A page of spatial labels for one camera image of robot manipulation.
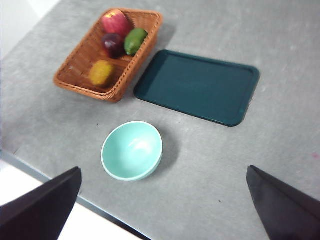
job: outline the yellow fruit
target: yellow fruit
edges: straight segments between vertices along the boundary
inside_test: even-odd
[[[107,86],[115,71],[115,67],[105,60],[97,61],[90,70],[89,79],[97,87]]]

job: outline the light blue bowl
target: light blue bowl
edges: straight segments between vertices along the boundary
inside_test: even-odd
[[[102,165],[115,179],[140,180],[157,169],[162,147],[160,133],[154,126],[144,121],[127,122],[106,138],[101,150]]]

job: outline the gray table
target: gray table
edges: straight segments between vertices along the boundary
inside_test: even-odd
[[[102,11],[163,14],[155,51],[256,66],[244,121],[226,127],[138,100],[109,103],[54,86],[53,75]],[[1,63],[1,148],[40,176],[82,169],[80,196],[152,239],[268,239],[246,183],[256,165],[320,200],[320,2],[63,0]],[[101,165],[115,127],[141,120],[163,138],[150,177],[122,182]]]

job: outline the woven basket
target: woven basket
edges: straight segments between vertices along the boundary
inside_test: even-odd
[[[107,10],[100,18],[112,9],[115,8]],[[117,59],[107,57],[101,43],[105,32],[99,18],[54,75],[53,81],[58,87],[99,100],[110,102],[121,100],[129,83],[156,45],[163,17],[156,11],[117,9],[126,15],[134,27],[148,32],[135,56],[125,55]],[[90,69],[98,60],[106,60],[115,66],[112,84],[108,88],[94,86],[88,78]]]

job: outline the green fruit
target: green fruit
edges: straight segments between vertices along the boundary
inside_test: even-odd
[[[134,56],[138,52],[148,33],[142,28],[133,29],[124,40],[124,50],[127,55]]]

